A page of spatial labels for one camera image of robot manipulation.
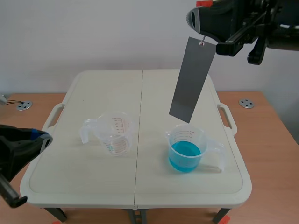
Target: table leg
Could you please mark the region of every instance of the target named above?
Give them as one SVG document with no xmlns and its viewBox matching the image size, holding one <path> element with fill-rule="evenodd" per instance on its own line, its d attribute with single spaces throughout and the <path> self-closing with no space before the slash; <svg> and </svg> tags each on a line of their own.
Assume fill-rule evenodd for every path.
<svg viewBox="0 0 299 224">
<path fill-rule="evenodd" d="M 217 215 L 213 218 L 215 224 L 219 223 L 222 218 L 229 212 L 230 209 L 220 209 Z"/>
<path fill-rule="evenodd" d="M 146 224 L 146 209 L 140 209 L 142 224 Z"/>
<path fill-rule="evenodd" d="M 129 214 L 129 218 L 130 218 L 130 221 L 131 221 L 131 224 L 137 224 L 137 221 L 136 221 L 136 214 L 135 214 L 135 210 L 133 209 L 126 209 L 128 214 Z"/>
<path fill-rule="evenodd" d="M 67 217 L 61 208 L 45 208 L 49 213 L 56 217 L 60 222 L 65 222 Z"/>
</svg>

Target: blue liquid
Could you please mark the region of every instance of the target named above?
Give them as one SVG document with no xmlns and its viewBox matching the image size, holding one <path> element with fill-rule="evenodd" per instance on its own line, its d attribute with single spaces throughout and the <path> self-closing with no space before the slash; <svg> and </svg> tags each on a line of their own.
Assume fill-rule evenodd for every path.
<svg viewBox="0 0 299 224">
<path fill-rule="evenodd" d="M 200 155 L 200 149 L 191 142 L 179 141 L 172 145 L 172 148 L 182 155 L 197 156 Z M 173 160 L 169 157 L 170 164 L 177 170 L 182 172 L 190 172 L 194 170 L 199 163 L 200 158 L 185 158 L 180 155 L 172 155 Z"/>
</svg>

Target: white folding table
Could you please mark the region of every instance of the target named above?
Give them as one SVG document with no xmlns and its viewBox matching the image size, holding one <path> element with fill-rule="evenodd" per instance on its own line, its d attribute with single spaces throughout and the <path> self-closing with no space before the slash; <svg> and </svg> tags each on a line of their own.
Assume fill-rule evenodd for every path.
<svg viewBox="0 0 299 224">
<path fill-rule="evenodd" d="M 219 102 L 208 76 L 190 124 L 206 130 L 226 147 L 228 165 L 206 155 L 193 172 L 183 174 L 168 162 L 164 133 L 183 121 L 169 115 L 179 70 L 90 70 L 79 74 L 62 103 L 55 106 L 43 130 L 53 142 L 29 165 L 20 186 L 22 196 L 59 220 L 60 208 L 222 208 L 218 221 L 251 194 L 251 181 L 234 135 L 237 128 L 227 106 Z M 222 123 L 218 107 L 231 128 Z M 57 123 L 51 126 L 62 109 Z M 85 119 L 122 111 L 135 123 L 133 145 L 124 156 L 111 156 L 96 138 L 85 145 L 79 128 Z"/>
</svg>

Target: measuring cup with blue liquid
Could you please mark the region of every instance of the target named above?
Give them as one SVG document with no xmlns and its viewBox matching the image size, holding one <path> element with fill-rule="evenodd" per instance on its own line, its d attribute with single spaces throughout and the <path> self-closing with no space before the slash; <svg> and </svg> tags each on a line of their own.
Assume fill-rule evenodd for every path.
<svg viewBox="0 0 299 224">
<path fill-rule="evenodd" d="M 177 170 L 191 172 L 199 165 L 201 158 L 208 152 L 220 157 L 219 169 L 224 170 L 227 157 L 223 144 L 208 138 L 205 131 L 192 125 L 178 125 L 166 132 L 169 146 L 169 162 Z"/>
</svg>

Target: cable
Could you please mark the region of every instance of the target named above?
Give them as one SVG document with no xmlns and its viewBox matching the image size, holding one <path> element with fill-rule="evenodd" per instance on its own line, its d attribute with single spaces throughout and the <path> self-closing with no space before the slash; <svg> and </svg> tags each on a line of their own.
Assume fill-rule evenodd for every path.
<svg viewBox="0 0 299 224">
<path fill-rule="evenodd" d="M 10 104 L 20 104 L 19 102 L 11 102 L 11 103 L 7 103 L 5 105 L 10 105 Z"/>
<path fill-rule="evenodd" d="M 18 102 L 18 103 L 21 103 L 21 104 L 23 104 L 23 103 L 24 103 L 23 101 L 19 101 L 19 100 L 13 100 L 13 99 L 8 99 L 7 101 Z"/>
<path fill-rule="evenodd" d="M 7 103 L 5 105 L 10 105 L 10 104 L 23 104 L 23 101 L 19 101 L 19 100 L 14 100 L 14 99 L 7 99 Z"/>
</svg>

